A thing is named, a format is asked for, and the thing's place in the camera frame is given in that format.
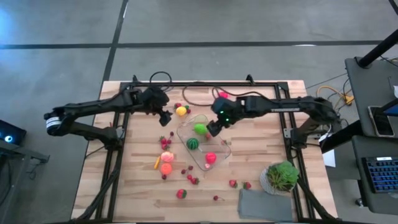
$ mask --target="wooden table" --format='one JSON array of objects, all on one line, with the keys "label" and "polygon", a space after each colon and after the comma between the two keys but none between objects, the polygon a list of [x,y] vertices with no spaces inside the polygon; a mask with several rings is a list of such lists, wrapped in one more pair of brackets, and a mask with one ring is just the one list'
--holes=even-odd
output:
[{"label": "wooden table", "polygon": [[[302,80],[287,82],[290,97],[307,95]],[[100,98],[104,99],[115,95],[119,90],[119,84],[120,82],[105,82]],[[254,90],[269,98],[275,98],[275,90],[271,87],[226,87],[225,89],[233,93]],[[173,105],[177,102],[186,105],[181,96],[181,88],[175,87],[167,94],[170,98],[167,110],[173,111]],[[186,91],[186,96],[196,103],[212,103],[214,101],[211,88],[208,87],[189,88]],[[147,116],[139,113],[130,116],[114,222],[252,222],[252,220],[239,219],[236,211],[239,189],[242,186],[242,181],[249,181],[253,189],[261,189],[259,185],[261,171],[272,163],[286,159],[279,115],[272,113],[261,118],[244,119],[229,129],[222,130],[220,136],[227,140],[232,153],[225,161],[207,172],[203,172],[197,167],[185,146],[175,135],[170,148],[175,154],[175,160],[172,163],[174,171],[167,177],[167,180],[162,180],[160,172],[154,170],[155,160],[162,152],[158,142],[159,136],[168,136],[170,131],[176,133],[178,125],[183,120],[198,114],[205,114],[209,120],[216,118],[209,107],[190,106],[190,108],[192,113],[189,117],[180,118],[173,114],[171,122],[166,127],[160,126],[159,116]],[[114,113],[97,115],[94,125],[101,128],[109,126],[113,115]],[[297,125],[301,125],[307,117],[303,113],[295,113]],[[87,153],[99,147],[101,147],[99,141],[92,141],[88,146]],[[312,192],[326,210],[337,217],[321,150],[319,147],[309,146],[303,150],[303,157]],[[98,193],[105,158],[106,150],[101,150],[86,159],[72,217],[82,214]],[[192,175],[200,179],[199,185],[192,185],[180,173],[188,165],[194,166]],[[229,179],[237,179],[239,188],[231,188],[228,185]],[[187,190],[186,199],[176,198],[175,194],[178,189]],[[214,201],[214,195],[224,198],[225,201]],[[306,211],[302,191],[300,191],[300,199],[302,207]],[[108,209],[107,204],[106,201],[104,214]]]}]

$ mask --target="concrete floor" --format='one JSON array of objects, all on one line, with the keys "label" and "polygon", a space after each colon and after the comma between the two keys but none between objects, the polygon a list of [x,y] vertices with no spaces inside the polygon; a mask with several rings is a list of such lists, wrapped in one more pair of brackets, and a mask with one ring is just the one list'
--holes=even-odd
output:
[{"label": "concrete floor", "polygon": [[[3,0],[0,44],[111,43],[122,1]],[[387,0],[130,0],[119,42],[382,40],[397,22]],[[256,80],[300,79],[310,86],[345,73],[345,58],[373,47],[117,49],[109,79],[130,80],[135,74],[148,80],[164,70],[174,80],[242,80],[251,74]],[[0,119],[26,129],[30,149],[51,155],[37,168],[36,179],[25,181],[15,223],[69,219],[87,142],[48,136],[42,116],[54,106],[97,99],[108,55],[109,49],[0,50]],[[397,47],[385,54],[395,55]],[[326,84],[341,89],[346,79]],[[355,111],[353,105],[341,114],[351,123],[358,118]],[[91,124],[93,118],[81,122]],[[396,221],[354,205],[356,181],[330,182],[340,218]]]}]

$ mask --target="blue keyboard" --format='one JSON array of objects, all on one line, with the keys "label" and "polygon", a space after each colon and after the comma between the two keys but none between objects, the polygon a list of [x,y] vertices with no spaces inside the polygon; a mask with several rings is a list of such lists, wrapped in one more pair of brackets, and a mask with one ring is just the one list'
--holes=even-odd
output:
[{"label": "blue keyboard", "polygon": [[373,193],[398,192],[398,157],[363,158]]}]

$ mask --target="clear plastic container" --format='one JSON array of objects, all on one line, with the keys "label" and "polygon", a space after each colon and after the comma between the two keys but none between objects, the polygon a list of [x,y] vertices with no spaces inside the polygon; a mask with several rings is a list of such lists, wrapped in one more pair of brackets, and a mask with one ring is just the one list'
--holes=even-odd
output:
[{"label": "clear plastic container", "polygon": [[[219,136],[207,139],[205,135],[197,134],[193,129],[195,124],[207,125],[207,117],[205,115],[198,115],[184,122],[177,128],[177,135],[189,154],[191,154],[193,160],[198,164],[199,168],[203,171],[207,171],[220,162],[223,162],[231,154],[231,149]],[[190,138],[195,138],[199,141],[199,147],[197,149],[192,150],[187,147],[187,141]],[[216,161],[213,164],[207,164],[206,162],[206,154],[209,152],[216,154]]]}]

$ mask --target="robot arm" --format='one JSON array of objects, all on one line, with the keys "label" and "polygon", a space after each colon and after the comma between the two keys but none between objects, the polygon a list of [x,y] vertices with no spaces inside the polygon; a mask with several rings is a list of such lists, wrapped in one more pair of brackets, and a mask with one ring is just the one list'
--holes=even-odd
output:
[{"label": "robot arm", "polygon": [[96,128],[76,122],[77,118],[107,112],[141,112],[159,114],[159,123],[166,126],[171,120],[171,113],[163,111],[163,106],[169,102],[168,96],[156,86],[150,86],[144,92],[128,85],[112,98],[86,103],[69,103],[59,106],[50,113],[44,114],[47,133],[52,136],[76,134],[87,140],[99,139],[105,149],[117,149],[121,146],[120,138],[115,128]]},{"label": "robot arm", "polygon": [[307,136],[321,124],[333,124],[339,120],[329,101],[312,96],[292,99],[271,100],[263,96],[240,96],[236,101],[217,98],[211,110],[217,114],[217,121],[210,121],[207,125],[212,136],[220,133],[222,128],[229,128],[244,118],[257,118],[267,113],[304,112],[309,119],[299,127],[292,129],[290,138],[295,148],[305,148]]}]

